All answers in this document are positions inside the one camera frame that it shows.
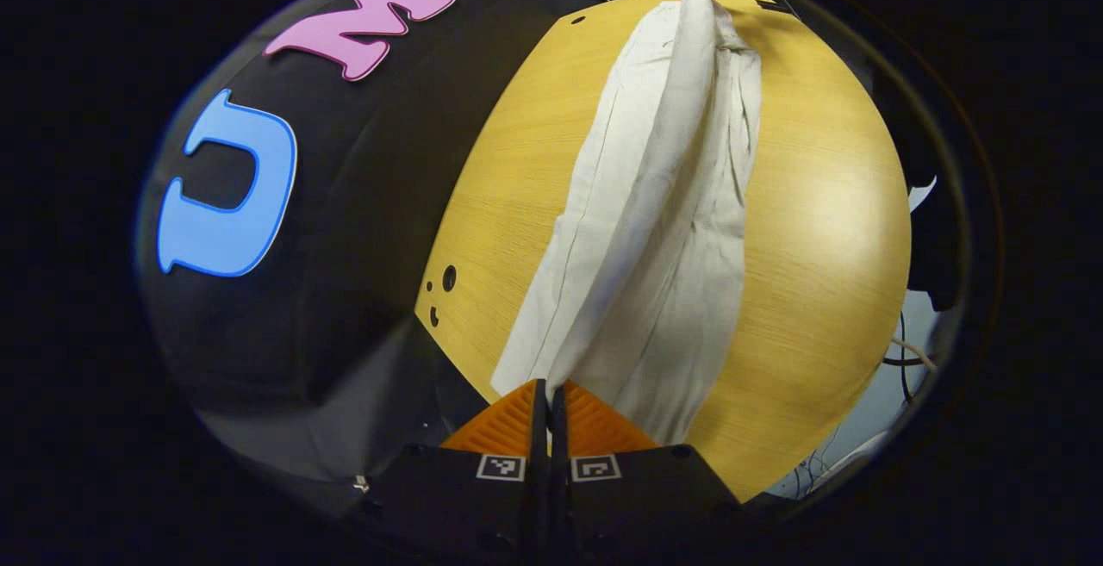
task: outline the white cloth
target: white cloth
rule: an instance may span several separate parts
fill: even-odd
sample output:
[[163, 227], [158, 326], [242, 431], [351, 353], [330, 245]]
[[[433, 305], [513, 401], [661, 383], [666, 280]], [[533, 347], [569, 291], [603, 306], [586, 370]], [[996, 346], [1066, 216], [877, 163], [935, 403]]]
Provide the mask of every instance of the white cloth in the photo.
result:
[[664, 2], [617, 58], [491, 385], [567, 378], [681, 442], [727, 357], [761, 67], [713, 0]]

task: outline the round wooden table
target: round wooden table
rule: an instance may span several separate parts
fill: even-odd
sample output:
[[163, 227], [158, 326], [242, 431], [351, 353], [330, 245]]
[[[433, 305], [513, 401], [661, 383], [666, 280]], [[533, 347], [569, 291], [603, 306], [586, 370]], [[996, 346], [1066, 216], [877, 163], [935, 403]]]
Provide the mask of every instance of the round wooden table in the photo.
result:
[[[609, 71], [662, 1], [678, 0], [615, 0], [559, 20], [513, 76], [456, 184], [416, 311], [489, 402], [500, 398], [490, 377]], [[746, 501], [818, 446], [865, 391], [903, 302], [911, 228], [892, 139], [849, 68], [791, 13], [718, 1], [762, 56], [763, 100], [743, 302], [687, 441]]]

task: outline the letter m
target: letter m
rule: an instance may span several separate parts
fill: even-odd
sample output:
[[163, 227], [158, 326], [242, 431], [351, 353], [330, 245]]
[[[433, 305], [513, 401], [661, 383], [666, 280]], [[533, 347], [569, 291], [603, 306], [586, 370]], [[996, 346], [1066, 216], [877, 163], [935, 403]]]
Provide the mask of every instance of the letter m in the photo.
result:
[[265, 47], [270, 56], [280, 50], [299, 50], [323, 56], [344, 66], [344, 78], [356, 82], [367, 76], [386, 57], [386, 41], [360, 43], [355, 33], [406, 33], [406, 23], [395, 13], [400, 6], [410, 21], [425, 21], [452, 6], [456, 0], [356, 0], [354, 11], [319, 13], [299, 21]]

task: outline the folded cloth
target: folded cloth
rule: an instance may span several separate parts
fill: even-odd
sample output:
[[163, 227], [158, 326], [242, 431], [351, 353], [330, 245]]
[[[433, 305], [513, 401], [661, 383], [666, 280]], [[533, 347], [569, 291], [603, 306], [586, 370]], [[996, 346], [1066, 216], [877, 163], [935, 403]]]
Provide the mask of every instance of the folded cloth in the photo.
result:
[[550, 398], [571, 378], [656, 441], [685, 438], [735, 331], [760, 110], [759, 56], [720, 4], [644, 15], [609, 74], [495, 391], [543, 377]]

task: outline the black background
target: black background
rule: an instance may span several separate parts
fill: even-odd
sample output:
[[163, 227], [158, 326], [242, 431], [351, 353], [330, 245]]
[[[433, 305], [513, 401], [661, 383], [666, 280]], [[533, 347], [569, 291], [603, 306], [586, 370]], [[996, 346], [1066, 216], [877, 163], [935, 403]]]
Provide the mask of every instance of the black background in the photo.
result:
[[[129, 265], [140, 182], [176, 105], [288, 1], [9, 1], [13, 127], [26, 130], [9, 151], [19, 234], [8, 359], [20, 370], [9, 372], [4, 527], [20, 562], [378, 560], [202, 432], [150, 361]], [[1097, 322], [1100, 261], [1090, 1], [856, 1], [942, 75], [985, 142], [1007, 232], [1005, 297], [974, 394], [931, 419], [907, 457], [856, 480], [845, 503], [762, 538], [771, 548], [757, 557], [1099, 557], [1094, 401], [1078, 392], [1100, 355], [1078, 343]]]

